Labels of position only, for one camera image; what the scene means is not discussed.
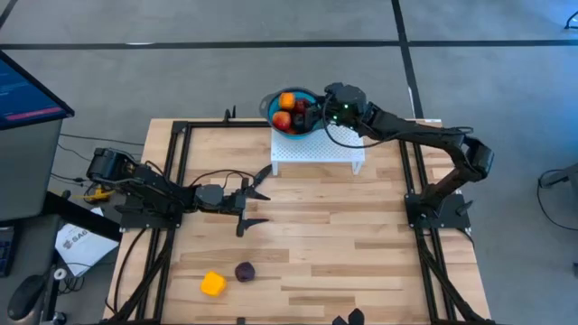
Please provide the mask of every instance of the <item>yellow cube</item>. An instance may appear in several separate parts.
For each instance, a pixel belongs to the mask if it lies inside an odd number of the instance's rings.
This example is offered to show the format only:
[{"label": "yellow cube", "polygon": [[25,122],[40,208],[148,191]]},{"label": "yellow cube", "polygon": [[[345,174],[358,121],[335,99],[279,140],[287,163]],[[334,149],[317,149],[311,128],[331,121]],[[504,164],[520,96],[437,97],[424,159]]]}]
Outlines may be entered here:
[{"label": "yellow cube", "polygon": [[227,281],[221,274],[216,274],[212,271],[209,271],[205,274],[205,278],[202,279],[200,283],[200,290],[212,297],[219,297],[220,293],[225,290],[227,286]]}]

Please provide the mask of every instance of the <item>computer monitor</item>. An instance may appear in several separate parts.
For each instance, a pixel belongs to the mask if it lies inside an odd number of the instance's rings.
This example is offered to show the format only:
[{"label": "computer monitor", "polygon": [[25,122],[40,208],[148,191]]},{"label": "computer monitor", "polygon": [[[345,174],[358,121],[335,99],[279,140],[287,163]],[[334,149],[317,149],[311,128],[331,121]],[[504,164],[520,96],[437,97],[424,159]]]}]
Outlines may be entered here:
[{"label": "computer monitor", "polygon": [[0,51],[0,130],[74,116],[74,111]]}]

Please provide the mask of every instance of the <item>white perforated stand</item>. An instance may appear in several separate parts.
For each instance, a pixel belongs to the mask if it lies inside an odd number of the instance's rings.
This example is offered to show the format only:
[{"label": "white perforated stand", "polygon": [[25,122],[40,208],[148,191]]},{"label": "white perforated stand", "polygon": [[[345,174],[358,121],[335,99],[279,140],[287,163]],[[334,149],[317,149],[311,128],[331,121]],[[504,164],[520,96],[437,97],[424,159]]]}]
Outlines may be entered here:
[{"label": "white perforated stand", "polygon": [[[363,139],[346,127],[328,125],[331,136],[348,145],[363,145]],[[279,163],[351,163],[357,175],[365,162],[365,149],[350,149],[334,144],[323,130],[303,139],[288,139],[271,129],[271,164],[273,175],[279,173]]]}]

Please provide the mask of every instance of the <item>fruit bowl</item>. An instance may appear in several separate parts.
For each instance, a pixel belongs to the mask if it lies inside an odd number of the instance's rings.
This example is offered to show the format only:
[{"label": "fruit bowl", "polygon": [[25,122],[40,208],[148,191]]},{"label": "fruit bowl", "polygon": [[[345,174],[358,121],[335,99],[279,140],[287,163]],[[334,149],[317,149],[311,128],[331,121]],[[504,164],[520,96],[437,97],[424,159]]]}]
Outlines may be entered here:
[{"label": "fruit bowl", "polygon": [[285,89],[277,91],[273,94],[267,95],[263,98],[263,100],[261,100],[261,104],[259,105],[259,112],[260,112],[261,116],[267,120],[269,125],[274,130],[276,130],[278,133],[280,133],[281,135],[283,135],[289,139],[295,139],[295,140],[303,139],[305,136],[310,135],[311,133],[317,131],[319,129],[319,127],[317,127],[317,125],[314,125],[313,128],[311,130],[309,130],[308,132],[294,135],[294,134],[289,134],[286,131],[281,130],[275,126],[275,124],[273,123],[273,115],[275,113],[277,113],[278,111],[282,110],[282,108],[280,106],[280,97],[281,97],[281,94],[284,94],[284,93],[294,94],[295,101],[298,101],[300,99],[306,99],[311,104],[315,104],[315,102],[316,102],[315,98],[317,97],[317,95],[315,95],[315,93],[313,93],[309,89],[298,88],[298,87],[285,88]]}]

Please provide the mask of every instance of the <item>wooden tabletop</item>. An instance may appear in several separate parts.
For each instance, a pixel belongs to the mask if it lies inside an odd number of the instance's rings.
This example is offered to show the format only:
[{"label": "wooden tabletop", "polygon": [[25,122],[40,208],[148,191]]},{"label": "wooden tabletop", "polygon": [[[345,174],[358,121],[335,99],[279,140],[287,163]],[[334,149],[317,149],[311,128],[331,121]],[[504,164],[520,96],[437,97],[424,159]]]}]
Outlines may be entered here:
[{"label": "wooden tabletop", "polygon": [[[143,161],[164,168],[172,121],[151,121]],[[270,139],[269,128],[194,129],[184,183],[218,169],[258,172],[270,163]],[[430,182],[452,169],[443,151],[422,150]],[[411,145],[408,151],[417,177]],[[172,180],[179,156],[174,159]],[[200,182],[222,184],[224,178],[218,174]],[[239,184],[239,177],[232,175],[227,190]],[[418,179],[415,185],[419,190]],[[271,221],[252,227],[243,238],[235,237],[236,217],[200,212],[183,216],[172,251],[163,324],[230,324],[237,317],[246,317],[247,323],[330,324],[356,307],[365,313],[367,324],[429,323],[415,235],[407,225],[403,203],[406,182],[397,141],[367,149],[359,175],[353,175],[347,163],[280,164],[279,175],[269,176],[258,190],[271,200],[250,200],[247,217]],[[110,302],[120,262],[136,233],[138,229],[123,236]],[[471,242],[457,230],[440,234],[453,284],[477,313],[489,317]],[[119,305],[143,276],[149,237],[147,231],[128,258]],[[251,283],[239,283],[234,276],[235,267],[245,261],[256,268]],[[228,280],[219,298],[200,291],[200,281],[210,270]],[[434,282],[444,317],[439,284]],[[149,317],[156,283],[151,288]]]}]

